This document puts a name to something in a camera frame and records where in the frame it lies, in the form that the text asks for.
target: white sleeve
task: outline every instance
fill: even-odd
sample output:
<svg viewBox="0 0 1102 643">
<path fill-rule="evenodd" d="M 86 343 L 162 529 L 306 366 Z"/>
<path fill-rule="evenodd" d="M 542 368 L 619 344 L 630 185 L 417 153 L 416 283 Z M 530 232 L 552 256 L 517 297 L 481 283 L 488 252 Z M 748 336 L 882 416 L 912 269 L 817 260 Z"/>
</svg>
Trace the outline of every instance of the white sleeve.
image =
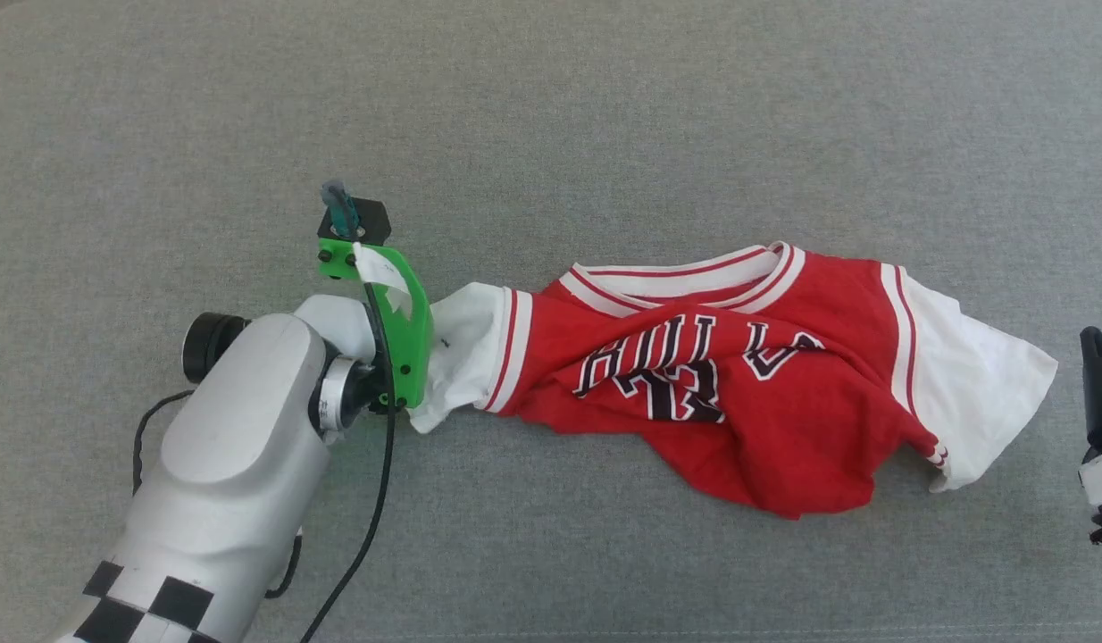
<svg viewBox="0 0 1102 643">
<path fill-rule="evenodd" d="M 530 293 L 485 283 L 433 303 L 428 384 L 423 401 L 408 410 L 412 428 L 425 435 L 468 404 L 500 410 L 522 369 L 530 318 Z"/>
<path fill-rule="evenodd" d="M 889 277 L 898 289 L 889 290 Z M 1031 420 L 1048 395 L 1057 362 L 963 314 L 959 301 L 923 288 L 903 268 L 886 265 L 885 281 L 889 298 L 898 293 L 906 309 L 897 315 L 907 317 L 898 319 L 901 350 L 893 394 L 901 404 L 910 396 L 910 411 L 940 441 L 928 458 L 942 472 L 931 491 L 962 487 L 979 480 Z M 905 326 L 912 340 L 908 355 Z M 906 392 L 898 386 L 903 369 Z"/>
</svg>

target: basketball jersey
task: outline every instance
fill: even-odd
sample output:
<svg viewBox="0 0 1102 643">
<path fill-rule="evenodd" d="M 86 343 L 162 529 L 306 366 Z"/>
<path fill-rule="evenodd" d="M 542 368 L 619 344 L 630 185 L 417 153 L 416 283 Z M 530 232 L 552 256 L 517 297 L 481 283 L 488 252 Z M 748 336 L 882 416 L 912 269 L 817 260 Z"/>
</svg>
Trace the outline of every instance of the basketball jersey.
<svg viewBox="0 0 1102 643">
<path fill-rule="evenodd" d="M 677 267 L 575 265 L 542 293 L 471 283 L 433 304 L 412 426 L 453 408 L 562 435 L 639 435 L 702 492 L 796 517 L 866 504 L 901 443 L 975 481 L 1057 363 L 905 269 L 787 244 Z"/>
</svg>

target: white fabric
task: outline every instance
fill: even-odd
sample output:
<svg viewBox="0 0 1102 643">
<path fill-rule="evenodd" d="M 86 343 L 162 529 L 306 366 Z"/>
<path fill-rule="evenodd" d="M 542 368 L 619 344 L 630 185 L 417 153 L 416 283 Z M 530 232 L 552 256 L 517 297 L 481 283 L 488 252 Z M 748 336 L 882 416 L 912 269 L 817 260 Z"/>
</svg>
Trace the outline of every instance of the white fabric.
<svg viewBox="0 0 1102 643">
<path fill-rule="evenodd" d="M 383 291 L 383 298 L 389 301 L 389 308 L 392 312 L 399 310 L 407 319 L 412 319 L 412 296 L 408 292 L 408 282 L 404 282 L 400 269 L 383 254 L 359 242 L 352 244 L 352 251 L 356 259 L 356 274 L 360 275 L 364 281 L 388 286 Z"/>
<path fill-rule="evenodd" d="M 527 355 L 527 341 L 531 331 L 531 296 L 520 292 L 520 290 L 505 290 L 505 311 L 503 319 L 507 319 L 505 336 L 499 339 L 497 353 L 503 355 L 499 365 L 493 371 L 491 382 L 495 383 L 493 390 L 486 399 L 477 399 L 474 405 L 483 410 L 498 412 L 511 399 L 516 386 L 519 384 L 519 375 L 523 371 L 523 358 Z"/>
<path fill-rule="evenodd" d="M 509 289 L 469 283 L 432 304 L 428 386 L 420 406 L 408 410 L 417 431 L 425 435 L 454 408 L 488 400 L 505 357 L 510 300 Z"/>
<path fill-rule="evenodd" d="M 1024 430 L 1058 365 L 1028 342 L 961 313 L 959 301 L 903 269 L 901 283 L 916 325 L 911 409 L 940 440 L 930 460 L 943 475 L 931 491 L 959 489 L 979 480 Z"/>
</svg>

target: gray background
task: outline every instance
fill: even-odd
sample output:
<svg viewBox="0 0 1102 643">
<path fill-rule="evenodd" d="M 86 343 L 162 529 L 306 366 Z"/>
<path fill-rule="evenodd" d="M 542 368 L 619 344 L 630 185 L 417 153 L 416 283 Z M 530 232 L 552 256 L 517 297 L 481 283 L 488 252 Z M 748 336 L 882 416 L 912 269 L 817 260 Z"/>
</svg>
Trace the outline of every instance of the gray background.
<svg viewBox="0 0 1102 643">
<path fill-rule="evenodd" d="M 29 0 L 0 11 L 0 642 L 118 536 L 197 312 L 355 292 L 315 272 L 333 176 L 388 204 L 433 298 L 785 239 L 906 265 L 1061 368 L 977 484 L 930 495 L 904 452 L 868 507 L 796 523 L 636 439 L 403 430 L 320 641 L 1102 641 L 1076 476 L 1102 0 Z M 380 442 L 335 448 L 250 640 L 296 640 L 354 555 Z"/>
</svg>

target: jersey collar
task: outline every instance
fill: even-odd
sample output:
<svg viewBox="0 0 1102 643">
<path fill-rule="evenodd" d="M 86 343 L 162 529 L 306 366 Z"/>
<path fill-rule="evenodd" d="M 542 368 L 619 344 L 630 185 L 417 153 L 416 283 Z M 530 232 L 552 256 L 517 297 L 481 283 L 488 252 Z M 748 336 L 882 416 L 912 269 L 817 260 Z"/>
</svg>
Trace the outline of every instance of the jersey collar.
<svg viewBox="0 0 1102 643">
<path fill-rule="evenodd" d="M 559 282 L 596 311 L 628 317 L 696 293 L 698 303 L 758 312 L 779 300 L 804 267 L 806 253 L 782 242 L 687 265 L 577 265 Z"/>
</svg>

